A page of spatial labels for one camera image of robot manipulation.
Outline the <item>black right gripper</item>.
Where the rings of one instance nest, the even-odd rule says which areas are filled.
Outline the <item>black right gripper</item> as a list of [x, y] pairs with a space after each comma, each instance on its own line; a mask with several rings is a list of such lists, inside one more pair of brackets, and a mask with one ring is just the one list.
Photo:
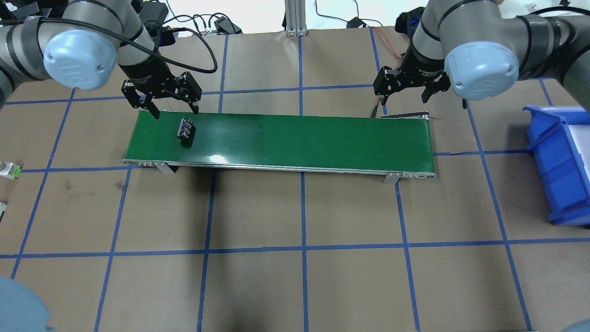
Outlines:
[[446, 92], [450, 86], [450, 79], [443, 71], [435, 73], [433, 77], [424, 77], [421, 74], [411, 76], [400, 69], [383, 66], [373, 82], [373, 91], [378, 96], [379, 104], [384, 107], [390, 95], [407, 88], [424, 88], [422, 103], [426, 104], [432, 95]]

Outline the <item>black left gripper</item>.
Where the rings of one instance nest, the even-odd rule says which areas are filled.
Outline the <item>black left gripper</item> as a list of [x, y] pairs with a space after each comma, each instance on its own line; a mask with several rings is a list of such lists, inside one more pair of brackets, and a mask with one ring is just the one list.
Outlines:
[[164, 78], [152, 76], [150, 80], [124, 81], [122, 93], [131, 107], [144, 108], [154, 119], [160, 119], [161, 111], [153, 100], [173, 98], [187, 103], [194, 115], [200, 113], [202, 89], [190, 72], [186, 71], [178, 77], [172, 74]]

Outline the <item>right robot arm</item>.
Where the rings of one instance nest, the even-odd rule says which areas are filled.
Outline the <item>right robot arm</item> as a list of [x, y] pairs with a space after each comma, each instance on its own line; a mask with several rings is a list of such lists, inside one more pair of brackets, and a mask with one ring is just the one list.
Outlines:
[[577, 7], [504, 18], [495, 0], [430, 0], [400, 66], [383, 66], [373, 90], [382, 105], [407, 88], [424, 88], [424, 103], [447, 90], [475, 101], [553, 78], [587, 111], [589, 28], [589, 11]]

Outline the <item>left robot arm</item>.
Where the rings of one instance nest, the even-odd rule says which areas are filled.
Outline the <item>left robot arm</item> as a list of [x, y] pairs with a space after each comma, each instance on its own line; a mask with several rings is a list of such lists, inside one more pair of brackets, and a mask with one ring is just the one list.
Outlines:
[[70, 89], [103, 87], [119, 66], [127, 79], [121, 91], [131, 107], [160, 110], [154, 99], [187, 103], [194, 114], [202, 89], [195, 67], [174, 76], [181, 63], [162, 56], [130, 0], [68, 0], [60, 18], [30, 15], [1, 21], [1, 105], [27, 82], [54, 80]]

